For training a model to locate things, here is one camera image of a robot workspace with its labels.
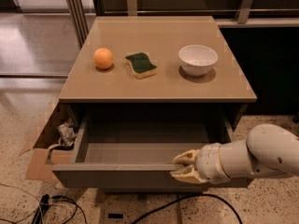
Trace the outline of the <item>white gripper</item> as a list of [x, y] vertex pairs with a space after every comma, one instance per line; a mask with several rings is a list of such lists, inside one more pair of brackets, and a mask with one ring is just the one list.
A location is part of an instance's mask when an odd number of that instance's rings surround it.
[[182, 169], [171, 171], [170, 175], [177, 181], [189, 184], [221, 184], [230, 181], [221, 165], [219, 143], [191, 149], [177, 155], [173, 163], [182, 164]]

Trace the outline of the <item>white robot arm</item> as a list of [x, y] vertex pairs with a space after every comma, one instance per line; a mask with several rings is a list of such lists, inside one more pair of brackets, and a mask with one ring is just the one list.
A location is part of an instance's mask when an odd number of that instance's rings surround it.
[[191, 184], [299, 176], [299, 137], [277, 125], [261, 124], [245, 140], [191, 149], [176, 156], [173, 163], [183, 167], [170, 175]]

